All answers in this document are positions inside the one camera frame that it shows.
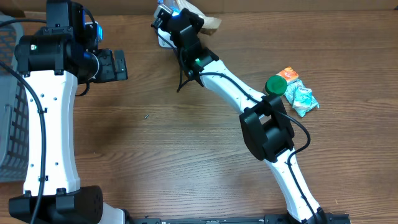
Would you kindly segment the green lid white jar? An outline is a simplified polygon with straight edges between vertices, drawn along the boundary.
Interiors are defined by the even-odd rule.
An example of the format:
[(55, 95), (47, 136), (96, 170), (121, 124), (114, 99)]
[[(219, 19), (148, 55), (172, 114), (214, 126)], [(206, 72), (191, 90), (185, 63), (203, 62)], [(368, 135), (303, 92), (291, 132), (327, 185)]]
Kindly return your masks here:
[(282, 96), (287, 89), (287, 81), (279, 75), (274, 75), (267, 80), (264, 88), (269, 95)]

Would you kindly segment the orange tissue packet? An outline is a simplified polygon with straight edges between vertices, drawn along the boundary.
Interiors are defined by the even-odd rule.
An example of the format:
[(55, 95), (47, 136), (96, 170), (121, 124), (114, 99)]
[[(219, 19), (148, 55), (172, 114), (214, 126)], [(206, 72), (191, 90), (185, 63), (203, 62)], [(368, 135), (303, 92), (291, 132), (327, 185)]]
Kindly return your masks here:
[(292, 67), (286, 67), (277, 73), (278, 76), (284, 78), (288, 85), (299, 79), (298, 73)]

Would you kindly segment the mint green packet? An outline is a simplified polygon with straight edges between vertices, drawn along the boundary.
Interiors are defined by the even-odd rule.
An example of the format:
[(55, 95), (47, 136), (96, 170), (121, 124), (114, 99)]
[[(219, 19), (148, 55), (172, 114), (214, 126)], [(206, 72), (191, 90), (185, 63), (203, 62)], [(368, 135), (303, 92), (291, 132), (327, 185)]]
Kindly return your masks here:
[(284, 96), (300, 117), (304, 117), (307, 112), (320, 107), (313, 96), (312, 89), (306, 88), (301, 80), (288, 84)]

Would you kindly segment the small teal tissue packet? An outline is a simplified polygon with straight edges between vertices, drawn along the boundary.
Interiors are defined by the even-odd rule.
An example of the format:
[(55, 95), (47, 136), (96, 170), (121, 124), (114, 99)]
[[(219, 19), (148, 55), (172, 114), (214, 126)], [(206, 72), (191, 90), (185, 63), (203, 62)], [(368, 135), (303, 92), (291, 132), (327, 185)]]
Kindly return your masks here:
[(309, 109), (312, 104), (312, 90), (304, 87), (297, 87), (294, 91), (293, 108)]

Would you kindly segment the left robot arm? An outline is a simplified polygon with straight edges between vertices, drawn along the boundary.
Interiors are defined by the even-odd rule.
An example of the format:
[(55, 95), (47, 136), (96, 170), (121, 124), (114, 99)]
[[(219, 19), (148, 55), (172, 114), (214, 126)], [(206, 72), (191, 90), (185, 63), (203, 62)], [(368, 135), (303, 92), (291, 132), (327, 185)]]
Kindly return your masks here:
[(45, 26), (21, 37), (14, 51), (12, 75), (27, 90), (29, 163), (9, 213), (26, 223), (131, 223), (100, 187), (81, 185), (73, 137), (78, 85), (126, 80), (124, 52), (98, 47), (101, 27), (80, 3), (48, 1), (46, 10)]

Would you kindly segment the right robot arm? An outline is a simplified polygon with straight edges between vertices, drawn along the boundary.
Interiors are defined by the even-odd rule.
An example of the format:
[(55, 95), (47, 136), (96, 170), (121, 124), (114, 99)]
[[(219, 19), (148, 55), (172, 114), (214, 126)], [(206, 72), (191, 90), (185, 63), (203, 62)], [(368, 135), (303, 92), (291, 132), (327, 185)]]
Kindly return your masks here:
[(165, 41), (177, 56), (180, 74), (188, 81), (218, 94), (239, 115), (243, 139), (250, 153), (270, 168), (285, 198), (287, 223), (327, 223), (328, 217), (312, 196), (297, 163), (296, 155), (303, 149), (294, 146), (293, 124), (276, 86), (282, 77), (268, 80), (266, 93), (258, 92), (231, 73), (223, 61), (209, 48), (202, 46), (198, 33), (204, 20), (184, 8), (174, 11), (160, 4), (154, 13), (152, 27), (168, 33)]

